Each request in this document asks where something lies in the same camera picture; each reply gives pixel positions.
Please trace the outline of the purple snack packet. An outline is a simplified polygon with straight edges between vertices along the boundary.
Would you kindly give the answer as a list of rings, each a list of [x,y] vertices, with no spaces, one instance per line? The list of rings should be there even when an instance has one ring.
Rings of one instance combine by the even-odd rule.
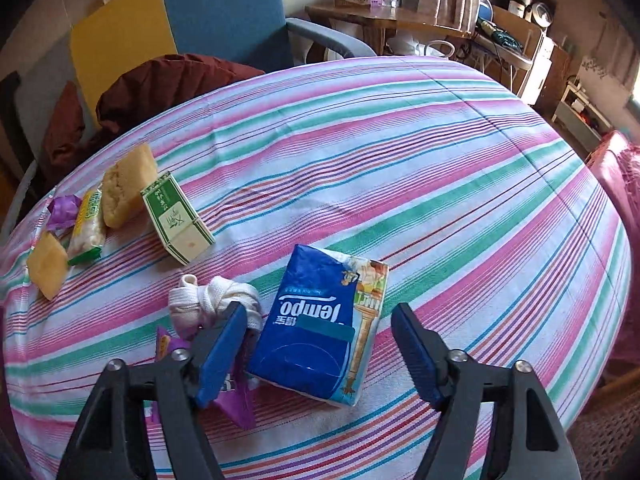
[[[177,349],[189,350],[190,341],[171,334],[163,326],[156,328],[155,359],[160,361]],[[242,346],[234,360],[233,366],[221,386],[220,393],[210,405],[219,408],[235,426],[249,430],[255,427],[253,401],[250,400],[248,379],[243,370],[245,346]]]

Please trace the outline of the pink white sock bundle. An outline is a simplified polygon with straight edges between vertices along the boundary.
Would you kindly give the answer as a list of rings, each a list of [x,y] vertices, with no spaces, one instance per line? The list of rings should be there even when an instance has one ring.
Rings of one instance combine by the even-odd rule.
[[[192,339],[200,328],[212,327],[232,302],[246,310],[247,329],[262,330],[262,308],[257,289],[222,276],[215,276],[206,285],[198,284],[194,274],[183,274],[179,285],[168,292],[171,323],[181,339]]]

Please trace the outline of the blue Tempo tissue pack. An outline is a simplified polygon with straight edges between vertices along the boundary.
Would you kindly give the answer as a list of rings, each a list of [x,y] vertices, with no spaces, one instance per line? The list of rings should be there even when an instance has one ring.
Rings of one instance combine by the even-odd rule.
[[[247,373],[319,401],[356,405],[387,281],[385,263],[297,244]]]

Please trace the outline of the green white small box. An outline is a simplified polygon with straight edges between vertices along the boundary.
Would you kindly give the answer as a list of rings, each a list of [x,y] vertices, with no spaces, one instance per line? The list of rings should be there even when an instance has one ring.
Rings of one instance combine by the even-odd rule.
[[[141,197],[166,252],[184,266],[215,244],[213,234],[170,171],[149,184]]]

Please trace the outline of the rice cracker snack packet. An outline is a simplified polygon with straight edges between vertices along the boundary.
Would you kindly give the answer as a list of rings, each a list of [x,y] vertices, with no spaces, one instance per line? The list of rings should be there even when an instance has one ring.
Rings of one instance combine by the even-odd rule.
[[[67,263],[78,266],[96,261],[102,254],[106,240],[106,225],[102,212],[102,188],[89,188],[81,200],[70,244]]]

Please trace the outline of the yellow sponge block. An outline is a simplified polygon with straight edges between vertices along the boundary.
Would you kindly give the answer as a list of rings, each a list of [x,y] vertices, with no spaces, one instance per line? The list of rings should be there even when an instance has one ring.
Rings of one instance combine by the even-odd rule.
[[[52,300],[62,288],[68,272],[66,250],[51,232],[44,232],[26,260],[32,284]]]

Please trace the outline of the purple origami paper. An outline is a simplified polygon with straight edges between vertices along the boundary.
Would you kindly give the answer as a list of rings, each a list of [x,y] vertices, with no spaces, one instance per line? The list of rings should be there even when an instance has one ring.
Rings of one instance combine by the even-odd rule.
[[[74,226],[80,205],[81,199],[74,194],[55,197],[48,205],[47,229],[61,231]]]

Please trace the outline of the striped pink green tablecloth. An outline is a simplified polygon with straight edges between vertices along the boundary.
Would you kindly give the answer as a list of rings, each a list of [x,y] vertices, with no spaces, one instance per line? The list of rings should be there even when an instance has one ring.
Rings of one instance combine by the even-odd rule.
[[[188,267],[269,306],[297,244],[383,261],[410,304],[480,362],[533,365],[564,426],[592,393],[630,294],[623,221],[589,168],[501,84],[437,58],[351,58],[216,90],[121,136],[55,189],[81,194],[149,144],[214,234]],[[186,269],[146,214],[43,298],[26,260],[39,203],[1,253],[6,385],[32,474],[51,479],[111,358],[145,363]]]

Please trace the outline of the dark red jacket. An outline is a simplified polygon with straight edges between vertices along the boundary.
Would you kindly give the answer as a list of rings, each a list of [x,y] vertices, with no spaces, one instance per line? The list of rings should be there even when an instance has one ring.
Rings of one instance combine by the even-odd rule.
[[[39,166],[49,188],[101,148],[147,120],[197,96],[257,77],[258,68],[198,54],[166,54],[124,73],[96,103],[99,129],[82,140],[86,123],[76,84],[69,81],[53,107]]]

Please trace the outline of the shelf with clutter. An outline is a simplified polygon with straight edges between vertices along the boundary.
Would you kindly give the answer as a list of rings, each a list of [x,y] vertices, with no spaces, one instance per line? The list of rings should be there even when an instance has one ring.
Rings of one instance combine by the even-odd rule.
[[[519,70],[513,91],[539,114],[550,118],[575,76],[600,113],[631,140],[639,139],[639,121],[627,108],[638,75],[639,57],[603,0],[535,0],[551,11],[542,27],[525,15],[508,10],[512,0],[490,0],[496,23],[506,29],[534,60],[530,70]]]

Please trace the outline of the wooden side table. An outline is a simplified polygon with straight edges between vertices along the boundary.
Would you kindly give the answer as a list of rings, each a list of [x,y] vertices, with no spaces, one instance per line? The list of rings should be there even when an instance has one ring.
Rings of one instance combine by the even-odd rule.
[[[388,38],[393,37],[398,29],[405,29],[442,38],[472,38],[476,44],[490,52],[498,51],[504,62],[513,64],[518,70],[529,70],[532,65],[530,58],[535,55],[541,40],[541,31],[537,26],[500,9],[496,10],[497,20],[502,21],[504,28],[510,28],[511,34],[524,44],[523,50],[528,54],[528,58],[509,49],[491,49],[490,41],[479,32],[462,32],[456,28],[428,24],[423,14],[403,8],[364,8],[334,6],[333,3],[327,3],[311,4],[306,6],[305,11],[311,21],[319,25],[330,26],[332,21],[337,21],[361,26],[363,41],[375,50],[377,55],[383,54]]]

